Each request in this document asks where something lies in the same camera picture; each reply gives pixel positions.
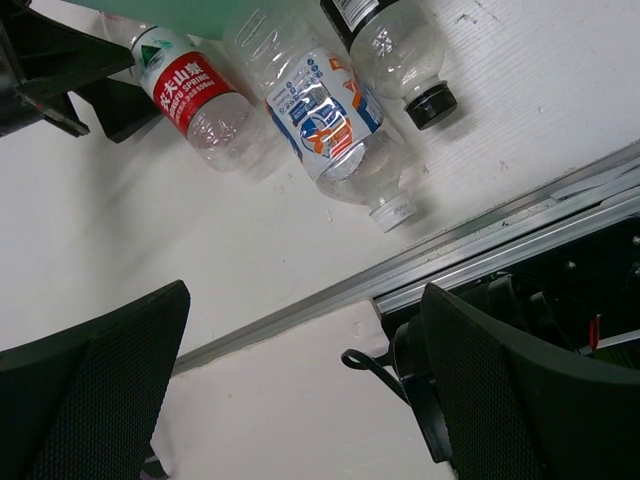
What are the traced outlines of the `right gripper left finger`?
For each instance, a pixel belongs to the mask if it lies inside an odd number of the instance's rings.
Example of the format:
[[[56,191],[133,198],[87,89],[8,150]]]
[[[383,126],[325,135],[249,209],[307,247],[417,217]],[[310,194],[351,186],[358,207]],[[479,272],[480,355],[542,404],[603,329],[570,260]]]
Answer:
[[[181,280],[1,353],[4,479],[147,479],[190,309]]]

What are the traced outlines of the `clear bottle red label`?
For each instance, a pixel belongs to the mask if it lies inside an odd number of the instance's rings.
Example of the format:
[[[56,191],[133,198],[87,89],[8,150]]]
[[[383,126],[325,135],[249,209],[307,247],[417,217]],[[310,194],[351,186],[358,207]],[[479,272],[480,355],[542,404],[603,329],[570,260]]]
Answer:
[[[135,36],[131,53],[143,90],[209,166],[257,168],[267,136],[254,106],[188,36],[150,27]]]

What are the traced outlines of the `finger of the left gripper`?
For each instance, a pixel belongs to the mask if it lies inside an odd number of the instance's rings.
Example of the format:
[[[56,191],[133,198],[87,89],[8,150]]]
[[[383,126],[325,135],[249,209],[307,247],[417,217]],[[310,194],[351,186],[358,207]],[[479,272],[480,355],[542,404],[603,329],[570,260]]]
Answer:
[[[1,135],[39,121],[90,132],[69,93],[133,65],[129,50],[52,20],[29,1],[1,3]]]
[[[161,115],[140,87],[103,78],[74,90],[94,109],[106,137],[120,144]]]

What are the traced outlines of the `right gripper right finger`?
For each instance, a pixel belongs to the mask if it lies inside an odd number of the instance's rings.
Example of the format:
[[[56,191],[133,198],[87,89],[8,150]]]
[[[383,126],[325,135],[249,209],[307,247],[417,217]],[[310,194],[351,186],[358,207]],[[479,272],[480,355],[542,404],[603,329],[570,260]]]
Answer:
[[[428,285],[422,326],[461,479],[636,479],[639,373]]]

